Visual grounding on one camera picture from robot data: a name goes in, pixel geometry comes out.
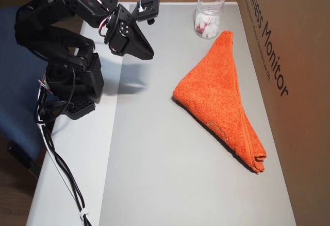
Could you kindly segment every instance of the glass jar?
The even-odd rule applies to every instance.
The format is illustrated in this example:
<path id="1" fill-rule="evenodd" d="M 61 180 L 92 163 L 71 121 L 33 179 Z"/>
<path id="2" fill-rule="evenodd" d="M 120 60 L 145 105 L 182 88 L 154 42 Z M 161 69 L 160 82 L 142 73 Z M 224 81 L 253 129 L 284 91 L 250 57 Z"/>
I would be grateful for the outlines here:
<path id="1" fill-rule="evenodd" d="M 198 0 L 195 32 L 203 39 L 213 39 L 220 32 L 220 21 L 225 0 Z"/>

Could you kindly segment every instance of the white table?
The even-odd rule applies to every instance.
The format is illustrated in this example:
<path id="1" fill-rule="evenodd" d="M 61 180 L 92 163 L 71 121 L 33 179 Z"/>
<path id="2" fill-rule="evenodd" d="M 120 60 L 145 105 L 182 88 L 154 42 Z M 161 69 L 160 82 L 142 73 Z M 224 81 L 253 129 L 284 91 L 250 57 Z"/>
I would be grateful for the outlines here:
<path id="1" fill-rule="evenodd" d="M 123 3 L 126 8 L 129 8 L 129 4 Z M 96 226 L 101 214 L 122 58 L 111 54 L 97 30 L 87 23 L 83 24 L 81 34 L 95 41 L 105 81 L 103 95 L 96 105 L 96 110 L 77 121 L 60 116 L 54 126 L 53 140 L 57 152 L 71 168 L 90 211 L 90 221 Z M 262 113 L 263 117 L 267 117 L 265 109 Z M 265 129 L 270 132 L 268 124 Z M 276 169 L 280 169 L 278 157 L 275 158 Z M 283 196 L 287 197 L 287 203 L 290 203 L 286 190 Z M 41 170 L 27 225 L 81 225 L 77 206 L 48 154 Z"/>

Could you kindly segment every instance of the gray table surface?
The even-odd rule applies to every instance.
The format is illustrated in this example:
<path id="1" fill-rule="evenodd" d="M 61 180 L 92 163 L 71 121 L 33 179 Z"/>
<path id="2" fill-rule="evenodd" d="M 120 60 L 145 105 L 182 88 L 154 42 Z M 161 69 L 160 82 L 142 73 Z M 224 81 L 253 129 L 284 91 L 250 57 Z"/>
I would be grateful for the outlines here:
<path id="1" fill-rule="evenodd" d="M 161 5 L 140 23 L 153 60 L 123 59 L 100 225 L 295 225 L 238 6 L 221 30 L 234 32 L 244 109 L 268 157 L 252 173 L 171 99 L 214 40 L 193 30 L 195 5 Z"/>

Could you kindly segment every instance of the black cable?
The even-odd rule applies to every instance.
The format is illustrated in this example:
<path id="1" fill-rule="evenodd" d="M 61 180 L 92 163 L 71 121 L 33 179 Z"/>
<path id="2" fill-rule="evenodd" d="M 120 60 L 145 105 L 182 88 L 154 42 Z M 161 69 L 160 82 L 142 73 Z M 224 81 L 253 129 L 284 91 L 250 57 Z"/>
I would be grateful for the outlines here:
<path id="1" fill-rule="evenodd" d="M 72 96 L 73 96 L 73 93 L 74 93 L 74 87 L 76 85 L 76 74 L 74 72 L 74 68 L 70 65 L 71 69 L 72 69 L 72 76 L 73 76 L 73 81 L 72 81 L 72 89 L 71 89 L 71 92 L 70 92 L 70 95 L 69 95 L 69 98 L 67 100 L 67 103 L 63 106 L 63 109 L 57 114 L 55 115 L 54 117 L 50 118 L 50 119 L 47 119 L 47 120 L 38 120 L 37 118 L 37 114 L 38 114 L 38 108 L 40 106 L 40 102 L 38 101 L 37 104 L 36 104 L 36 107 L 35 107 L 35 113 L 34 113 L 34 117 L 35 117 L 35 122 L 38 123 L 38 124 L 48 124 L 52 121 L 54 121 L 58 116 L 60 116 L 65 110 L 66 108 L 68 107 L 68 105 L 70 104 L 71 102 L 71 99 L 72 99 Z"/>
<path id="2" fill-rule="evenodd" d="M 79 189 L 79 187 L 78 187 L 78 185 L 77 185 L 77 183 L 76 183 L 76 181 L 75 181 L 75 179 L 74 179 L 74 177 L 73 177 L 73 175 L 70 171 L 70 168 L 67 166 L 67 164 L 65 163 L 63 158 L 55 151 L 54 143 L 53 143 L 53 140 L 51 138 L 51 133 L 49 132 L 49 130 L 44 125 L 41 126 L 41 128 L 42 128 L 42 131 L 43 131 L 45 139 L 46 139 L 46 144 L 47 144 L 48 148 L 50 149 L 51 153 L 54 155 L 56 163 L 61 168 L 61 170 L 65 173 L 65 175 L 67 176 L 67 178 L 68 178 L 68 180 L 71 184 L 72 191 L 73 191 L 76 203 L 77 203 L 77 207 L 78 207 L 79 211 L 81 211 L 83 208 L 85 208 L 84 198 L 83 198 L 83 196 L 80 192 L 80 189 Z M 87 219 L 86 215 L 83 216 L 83 219 L 84 219 L 84 225 L 85 226 L 91 226 L 91 223 Z"/>

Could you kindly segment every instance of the wooden floor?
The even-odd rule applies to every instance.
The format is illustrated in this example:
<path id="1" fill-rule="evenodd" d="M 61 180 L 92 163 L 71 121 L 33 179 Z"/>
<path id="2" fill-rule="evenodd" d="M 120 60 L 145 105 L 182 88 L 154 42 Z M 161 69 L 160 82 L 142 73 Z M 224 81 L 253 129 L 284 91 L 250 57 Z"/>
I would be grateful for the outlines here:
<path id="1" fill-rule="evenodd" d="M 0 136 L 0 225 L 25 225 L 37 179 L 7 151 Z"/>

